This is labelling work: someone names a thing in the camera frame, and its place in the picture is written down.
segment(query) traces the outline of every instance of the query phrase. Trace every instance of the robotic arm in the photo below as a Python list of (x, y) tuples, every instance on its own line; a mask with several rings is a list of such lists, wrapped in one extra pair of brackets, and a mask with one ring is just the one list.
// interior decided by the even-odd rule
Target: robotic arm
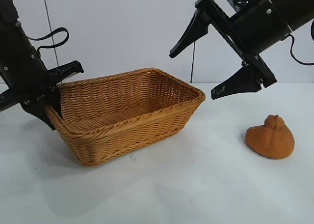
[[(314, 0), (227, 0), (236, 14), (228, 17), (214, 0), (198, 0), (196, 11), (185, 33), (171, 50), (176, 57), (187, 46), (208, 33), (212, 24), (242, 59), (242, 68), (211, 91), (212, 99), (257, 92), (276, 83), (274, 74), (260, 53), (314, 18)], [(312, 24), (314, 40), (314, 22)]]
[[(83, 68), (74, 61), (47, 70), (39, 50), (63, 45), (69, 39), (67, 29), (58, 28), (43, 38), (31, 39), (24, 33), (18, 17), (13, 0), (0, 0), (0, 75), (9, 87), (0, 94), (0, 111), (20, 103), (27, 113), (54, 129), (43, 104), (52, 106), (62, 117), (57, 84), (70, 75), (83, 73)], [(58, 32), (66, 32), (67, 36), (52, 46), (41, 46), (36, 50), (29, 41), (44, 40)]]

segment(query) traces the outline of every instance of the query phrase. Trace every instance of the cable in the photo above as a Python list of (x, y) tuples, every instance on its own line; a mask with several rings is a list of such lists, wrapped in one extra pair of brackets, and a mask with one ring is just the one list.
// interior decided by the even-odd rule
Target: cable
[[(314, 41), (314, 21), (312, 23), (312, 26), (311, 26), (311, 36), (312, 36), (312, 39)], [(298, 63), (302, 64), (302, 65), (305, 65), (305, 66), (313, 66), (314, 63), (304, 63), (304, 62), (301, 62), (299, 61), (293, 54), (293, 46), (294, 46), (294, 42), (295, 42), (295, 38), (293, 35), (289, 34), (287, 37), (285, 37), (283, 40), (286, 40), (288, 37), (291, 37), (292, 38), (292, 45), (291, 45), (291, 49), (290, 49), (290, 54), (291, 54), (291, 57), (297, 61)]]

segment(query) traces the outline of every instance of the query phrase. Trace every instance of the basket rim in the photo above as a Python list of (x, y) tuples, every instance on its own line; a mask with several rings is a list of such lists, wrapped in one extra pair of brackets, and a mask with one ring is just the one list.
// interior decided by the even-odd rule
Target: basket rim
[(150, 112), (150, 113), (146, 113), (143, 115), (139, 115), (137, 117), (125, 119), (123, 121), (116, 122), (116, 123), (111, 124), (111, 125), (102, 126), (102, 127), (99, 127), (97, 129), (94, 129), (91, 131), (73, 130), (73, 128), (70, 127), (59, 116), (59, 114), (50, 106), (45, 106), (46, 113), (57, 130), (61, 129), (62, 132), (66, 132), (69, 135), (75, 135), (75, 136), (85, 135), (85, 136), (87, 136), (87, 135), (95, 135), (95, 134), (100, 133), (100, 134), (106, 134), (106, 136), (109, 136), (112, 134), (117, 134), (122, 130), (125, 131), (128, 129), (134, 128), (137, 125), (143, 125), (143, 124), (148, 123), (148, 122), (155, 120), (155, 119), (165, 118), (165, 116), (173, 115), (173, 114), (177, 113), (178, 110), (197, 108), (197, 107), (199, 107), (199, 105), (202, 102), (205, 101), (206, 95), (202, 92), (202, 90), (200, 90), (200, 89), (190, 85), (189, 83), (186, 83), (186, 82), (182, 81), (181, 79), (178, 79), (178, 78), (176, 78), (176, 77), (174, 77), (174, 76), (172, 76), (172, 75), (170, 75), (170, 74), (168, 74), (168, 73), (166, 73), (166, 72), (164, 72), (158, 68), (142, 68), (142, 69), (126, 72), (126, 73), (109, 75), (109, 76), (104, 76), (104, 77), (98, 77), (95, 79), (86, 79), (86, 80), (79, 80), (79, 81), (70, 82), (70, 83), (63, 83), (63, 84), (61, 84), (61, 86), (62, 87), (72, 87), (73, 85), (78, 85), (78, 84), (82, 85), (82, 84), (88, 84), (91, 82), (99, 83), (102, 81), (116, 80), (119, 78), (123, 78), (125, 76), (138, 75), (141, 73), (148, 73), (148, 72), (152, 72), (152, 71), (166, 75), (168, 78), (171, 78), (172, 80), (176, 81), (177, 83), (183, 84), (184, 86), (194, 90), (195, 93), (197, 93), (198, 97), (194, 98), (192, 100), (189, 100), (189, 101), (179, 103), (179, 104), (174, 104), (172, 106), (169, 106), (169, 107), (166, 107), (166, 108), (154, 111), (154, 112)]

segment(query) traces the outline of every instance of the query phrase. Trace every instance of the wicker basket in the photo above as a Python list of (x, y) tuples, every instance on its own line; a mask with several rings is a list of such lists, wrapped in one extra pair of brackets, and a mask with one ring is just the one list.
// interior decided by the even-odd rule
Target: wicker basket
[(63, 119), (46, 113), (87, 166), (96, 166), (176, 134), (205, 94), (156, 68), (60, 85)]

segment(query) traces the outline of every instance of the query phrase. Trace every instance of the table surface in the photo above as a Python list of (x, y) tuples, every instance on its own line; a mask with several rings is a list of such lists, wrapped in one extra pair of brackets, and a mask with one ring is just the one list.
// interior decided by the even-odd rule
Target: table surface
[[(14, 106), (0, 114), (0, 217), (5, 224), (314, 223), (314, 84), (208, 96), (177, 135), (97, 168)], [(269, 114), (295, 136), (287, 159), (244, 143)]]

